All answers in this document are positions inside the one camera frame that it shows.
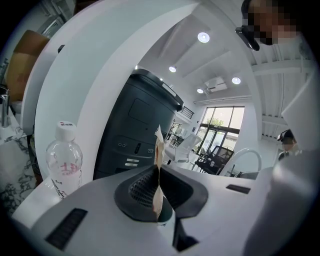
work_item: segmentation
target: black slot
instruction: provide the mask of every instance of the black slot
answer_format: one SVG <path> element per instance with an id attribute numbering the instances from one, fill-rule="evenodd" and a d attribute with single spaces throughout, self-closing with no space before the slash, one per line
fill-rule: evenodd
<path id="1" fill-rule="evenodd" d="M 243 194 L 249 194 L 250 188 L 238 185 L 229 185 L 226 187 L 228 190 L 237 191 Z"/>
<path id="2" fill-rule="evenodd" d="M 177 249 L 178 252 L 182 252 L 185 249 L 188 249 L 191 246 L 194 246 L 198 243 L 196 239 L 192 236 L 188 236 L 182 226 L 181 220 L 179 218 L 175 218 L 174 223 L 174 235 L 172 246 Z"/>
<path id="3" fill-rule="evenodd" d="M 74 208 L 45 240 L 54 247 L 63 250 L 87 213 L 86 210 Z"/>
<path id="4" fill-rule="evenodd" d="M 138 154 L 140 146 L 141 146 L 141 143 L 138 143 L 138 145 L 136 145 L 136 148 L 135 148 L 135 151 L 134 151 L 135 154 Z"/>

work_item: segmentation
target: white ceiling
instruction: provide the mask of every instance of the white ceiling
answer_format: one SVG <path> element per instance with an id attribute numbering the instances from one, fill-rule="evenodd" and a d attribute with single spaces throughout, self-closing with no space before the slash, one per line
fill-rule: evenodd
<path id="1" fill-rule="evenodd" d="M 165 33 L 139 65 L 192 102 L 215 97 L 214 92 L 199 94 L 197 89 L 214 86 L 217 77 L 225 81 L 225 97 L 232 88 L 242 86 L 247 93 L 249 87 L 258 132 L 265 139 L 275 138 L 286 128 L 281 112 L 306 81 L 313 64 L 299 52 L 300 37 L 272 46 L 261 44 L 260 51 L 247 48 L 234 32 L 242 25 L 242 2 L 203 1 L 192 15 Z M 209 34 L 208 43 L 198 40 L 200 32 Z M 176 66 L 177 71 L 170 72 L 169 66 Z M 233 84 L 233 77 L 239 77 L 241 84 Z"/>

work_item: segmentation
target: white chair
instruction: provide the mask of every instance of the white chair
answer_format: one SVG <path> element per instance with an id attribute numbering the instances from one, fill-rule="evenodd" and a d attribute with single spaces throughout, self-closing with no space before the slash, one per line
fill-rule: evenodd
<path id="1" fill-rule="evenodd" d="M 235 164 L 235 161 L 239 157 L 242 157 L 244 154 L 247 154 L 247 153 L 254 153 L 255 156 L 258 158 L 258 172 L 259 172 L 261 170 L 261 162 L 262 162 L 261 155 L 254 149 L 246 147 L 244 149 L 241 149 L 239 152 L 234 154 L 233 157 L 231 157 L 231 159 L 226 163 L 226 165 L 224 166 L 224 168 L 222 169 L 219 175 L 225 176 L 227 171 L 229 171 L 232 168 L 232 166 Z"/>
<path id="2" fill-rule="evenodd" d="M 167 164 L 169 165 L 171 161 L 176 163 L 188 163 L 190 151 L 200 141 L 201 138 L 199 136 L 191 134 L 184 141 L 182 141 L 178 147 L 168 144 L 168 146 L 164 148 L 165 154 L 170 158 Z"/>

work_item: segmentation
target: window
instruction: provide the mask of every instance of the window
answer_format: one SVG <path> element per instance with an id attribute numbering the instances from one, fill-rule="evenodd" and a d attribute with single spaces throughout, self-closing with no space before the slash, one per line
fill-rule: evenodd
<path id="1" fill-rule="evenodd" d="M 173 134 L 179 135 L 181 133 L 181 126 L 180 123 L 173 123 L 171 130 Z"/>
<path id="2" fill-rule="evenodd" d="M 202 119 L 202 124 L 209 124 L 210 121 L 211 121 L 211 118 L 212 118 L 212 115 L 214 114 L 215 112 L 215 108 L 214 107 L 211 107 L 211 108 L 207 108 L 206 109 L 206 112 L 205 112 L 205 115 L 204 115 L 204 118 Z"/>
<path id="3" fill-rule="evenodd" d="M 235 107 L 233 109 L 230 127 L 235 129 L 240 129 L 242 124 L 242 119 L 244 117 L 245 108 Z"/>
<path id="4" fill-rule="evenodd" d="M 211 125 L 229 127 L 233 107 L 217 107 Z"/>
<path id="5" fill-rule="evenodd" d="M 207 108 L 197 133 L 202 141 L 194 151 L 209 154 L 216 146 L 234 151 L 244 112 L 244 107 Z"/>
<path id="6" fill-rule="evenodd" d="M 238 134 L 236 133 L 231 133 L 231 132 L 228 132 L 226 134 L 226 137 L 225 137 L 225 140 L 222 144 L 222 147 L 228 149 L 228 150 L 232 150 L 232 151 L 235 151 L 235 146 L 236 146 L 236 142 L 237 142 L 237 139 L 238 139 Z"/>

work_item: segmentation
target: window frame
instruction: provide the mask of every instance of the window frame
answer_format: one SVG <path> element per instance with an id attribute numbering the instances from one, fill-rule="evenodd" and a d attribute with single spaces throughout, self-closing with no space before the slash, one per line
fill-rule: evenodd
<path id="1" fill-rule="evenodd" d="M 231 117 L 230 117 L 228 126 L 219 126 L 219 125 L 210 124 L 211 121 L 212 121 L 212 118 L 213 118 L 214 115 L 215 115 L 216 109 L 220 109 L 220 108 L 224 108 L 224 109 L 225 109 L 225 108 L 232 108 Z M 200 125 L 199 125 L 199 128 L 200 128 L 200 127 L 205 127 L 205 128 L 206 128 L 206 132 L 205 132 L 205 135 L 204 135 L 204 137 L 203 137 L 203 140 L 201 141 L 201 143 L 200 143 L 200 145 L 199 145 L 199 147 L 198 147 L 198 149 L 197 149 L 197 154 L 199 154 L 199 151 L 201 150 L 201 148 L 202 148 L 202 146 L 203 146 L 203 144 L 204 144 L 205 138 L 207 137 L 208 132 L 209 132 L 210 130 L 214 130 L 214 131 L 217 131 L 217 132 L 225 132 L 225 134 L 224 134 L 224 136 L 223 136 L 223 139 L 222 139 L 222 142 L 221 142 L 221 145 L 223 145 L 223 143 L 224 143 L 224 141 L 225 141 L 228 133 L 233 133 L 233 134 L 239 134 L 239 133 L 240 133 L 241 127 L 240 127 L 240 129 L 231 128 L 231 127 L 230 127 L 230 125 L 231 125 L 231 120 L 232 120 L 232 117 L 233 117 L 233 115 L 234 115 L 234 110 L 235 110 L 235 108 L 244 108 L 244 109 L 245 109 L 245 106 L 212 106 L 212 107 L 207 107 L 207 108 L 206 108 L 205 114 L 204 114 L 204 116 L 203 116 L 203 118 L 202 118 L 202 120 L 201 120 L 201 123 L 200 123 Z M 214 109 L 214 110 L 213 110 L 213 114 L 212 114 L 212 116 L 211 116 L 211 119 L 210 119 L 209 124 L 206 124 L 206 123 L 203 123 L 203 121 L 204 121 L 204 119 L 205 119 L 205 117 L 206 117 L 206 114 L 207 114 L 208 109 Z M 213 136 L 213 138 L 212 138 L 212 140 L 211 140 L 211 142 L 210 142 L 210 145 L 211 145 L 212 142 L 215 140 L 215 137 L 216 137 L 217 132 L 214 133 L 214 136 Z"/>

